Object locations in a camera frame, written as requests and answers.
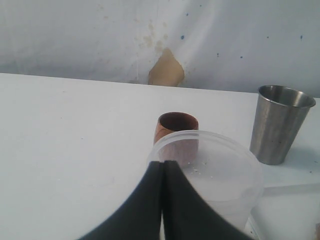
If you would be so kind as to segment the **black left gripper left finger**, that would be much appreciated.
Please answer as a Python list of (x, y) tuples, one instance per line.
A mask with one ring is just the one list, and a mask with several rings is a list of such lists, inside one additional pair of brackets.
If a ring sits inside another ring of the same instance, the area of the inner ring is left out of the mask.
[(125, 202), (82, 240), (158, 240), (162, 219), (163, 164), (149, 163)]

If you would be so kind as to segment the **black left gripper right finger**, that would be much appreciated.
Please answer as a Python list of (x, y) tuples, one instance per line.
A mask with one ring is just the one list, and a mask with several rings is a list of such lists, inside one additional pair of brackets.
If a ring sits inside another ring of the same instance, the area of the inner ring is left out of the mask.
[(167, 240), (250, 240), (196, 192), (178, 163), (163, 163), (162, 215)]

